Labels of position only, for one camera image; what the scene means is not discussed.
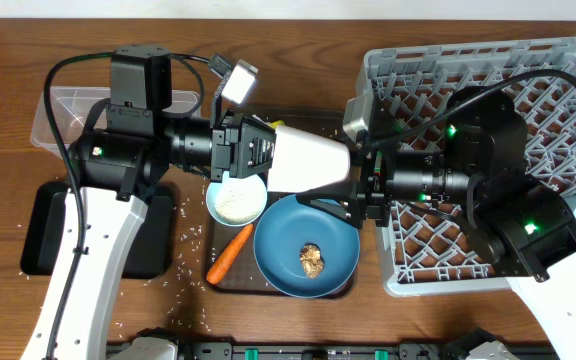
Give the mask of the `yellow green snack wrapper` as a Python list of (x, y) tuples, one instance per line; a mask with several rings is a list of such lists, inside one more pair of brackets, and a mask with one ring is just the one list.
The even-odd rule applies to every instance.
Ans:
[(286, 123), (283, 120), (277, 120), (273, 122), (266, 122), (266, 125), (270, 126), (273, 129), (277, 129), (279, 126), (284, 126)]

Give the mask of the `pink cup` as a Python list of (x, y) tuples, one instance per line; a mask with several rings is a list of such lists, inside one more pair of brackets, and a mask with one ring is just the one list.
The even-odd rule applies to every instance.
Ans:
[(279, 125), (267, 190), (300, 193), (338, 183), (348, 177), (350, 167), (345, 144)]

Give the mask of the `blue plate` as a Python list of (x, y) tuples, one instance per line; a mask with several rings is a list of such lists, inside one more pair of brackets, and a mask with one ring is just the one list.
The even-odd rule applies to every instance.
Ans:
[[(315, 278), (306, 275), (299, 259), (306, 245), (321, 252), (324, 268)], [(280, 292), (297, 298), (338, 299), (352, 287), (361, 242), (353, 226), (288, 195), (261, 216), (253, 249), (260, 272)]]

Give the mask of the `brown food scrap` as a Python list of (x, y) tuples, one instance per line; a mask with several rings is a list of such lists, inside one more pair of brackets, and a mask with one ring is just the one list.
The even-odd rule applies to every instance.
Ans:
[(314, 244), (306, 244), (299, 254), (300, 263), (310, 279), (317, 278), (324, 270), (324, 261), (321, 250)]

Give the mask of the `orange carrot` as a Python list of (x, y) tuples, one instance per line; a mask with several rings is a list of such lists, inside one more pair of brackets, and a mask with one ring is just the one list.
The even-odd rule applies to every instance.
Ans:
[(208, 270), (206, 275), (208, 283), (216, 285), (227, 275), (238, 254), (252, 235), (253, 230), (254, 225), (248, 224), (231, 240)]

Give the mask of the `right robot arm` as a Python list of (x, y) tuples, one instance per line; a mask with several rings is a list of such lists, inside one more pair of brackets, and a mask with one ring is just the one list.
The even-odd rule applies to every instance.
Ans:
[(385, 225), (394, 202), (433, 216), (442, 203), (459, 206), (453, 221), (469, 247), (508, 281), (556, 354), (576, 359), (576, 218), (561, 195), (527, 173), (525, 121), (493, 87), (458, 91), (440, 119), (441, 151), (369, 143), (358, 181), (298, 201), (353, 226)]

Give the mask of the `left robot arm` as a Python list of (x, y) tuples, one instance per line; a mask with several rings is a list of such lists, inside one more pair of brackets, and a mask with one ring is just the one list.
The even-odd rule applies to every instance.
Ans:
[(213, 182), (271, 167), (275, 131), (224, 109), (238, 105), (257, 71), (221, 55), (207, 60), (220, 83), (211, 115), (174, 113), (171, 65), (192, 68), (195, 55), (154, 45), (109, 53), (111, 87), (71, 144), (56, 139), (67, 170), (61, 243), (46, 297), (24, 357), (102, 359), (126, 259), (159, 181), (170, 167)]

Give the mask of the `grey dishwasher rack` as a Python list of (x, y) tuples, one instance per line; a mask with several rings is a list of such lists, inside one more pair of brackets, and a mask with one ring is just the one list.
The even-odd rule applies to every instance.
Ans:
[[(384, 48), (368, 51), (357, 95), (385, 102), (398, 130), (442, 112), (455, 92), (524, 72), (557, 69), (576, 77), (576, 37)], [(576, 90), (557, 79), (524, 80), (506, 90), (528, 125), (527, 171), (564, 197), (576, 195)], [(393, 297), (505, 290), (450, 222), (397, 203), (378, 229), (382, 286)]]

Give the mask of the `light blue rice bowl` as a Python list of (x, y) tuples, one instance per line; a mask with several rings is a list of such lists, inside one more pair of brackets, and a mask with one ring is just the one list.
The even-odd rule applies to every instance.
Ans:
[(218, 223), (237, 227), (256, 220), (267, 205), (267, 189), (258, 175), (244, 179), (230, 178), (211, 183), (206, 190), (206, 206)]

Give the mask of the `brown serving tray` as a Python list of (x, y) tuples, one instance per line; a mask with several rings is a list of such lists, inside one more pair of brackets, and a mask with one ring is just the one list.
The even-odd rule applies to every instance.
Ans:
[[(343, 121), (341, 110), (242, 106), (238, 107), (236, 112), (246, 116), (256, 115), (268, 123), (283, 121), (287, 126), (332, 138), (341, 131)], [(202, 258), (203, 276), (240, 230), (241, 227), (229, 227), (220, 224), (213, 217), (210, 218), (208, 239)], [(226, 276), (217, 285), (209, 284), (208, 287), (218, 293), (233, 295), (284, 296), (284, 293), (266, 281), (259, 270), (254, 255), (254, 236), (246, 242)]]

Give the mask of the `clear plastic bin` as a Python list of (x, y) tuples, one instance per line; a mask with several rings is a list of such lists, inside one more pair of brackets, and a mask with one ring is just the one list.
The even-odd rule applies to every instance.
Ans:
[[(67, 87), (51, 88), (51, 105), (58, 130), (65, 147), (77, 140), (83, 131), (86, 118), (92, 106), (99, 100), (110, 97), (108, 87)], [(168, 112), (181, 113), (190, 110), (199, 100), (194, 91), (173, 90), (172, 105)], [(61, 157), (55, 138), (47, 120), (43, 96), (40, 96), (30, 135), (31, 144)]]

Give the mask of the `black plastic tray bin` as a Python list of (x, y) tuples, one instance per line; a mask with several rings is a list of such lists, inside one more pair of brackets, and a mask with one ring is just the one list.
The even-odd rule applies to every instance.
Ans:
[[(61, 243), (68, 190), (67, 184), (57, 181), (47, 182), (37, 190), (20, 259), (24, 273), (52, 274)], [(124, 278), (153, 279), (167, 271), (172, 261), (173, 205), (171, 189), (159, 186), (127, 256)]]

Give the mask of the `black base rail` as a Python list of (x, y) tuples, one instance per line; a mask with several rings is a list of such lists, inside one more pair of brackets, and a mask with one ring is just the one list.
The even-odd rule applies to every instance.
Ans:
[(107, 359), (172, 360), (440, 360), (458, 359), (435, 344), (395, 346), (233, 345), (229, 342), (169, 343), (162, 350), (144, 342), (107, 347)]

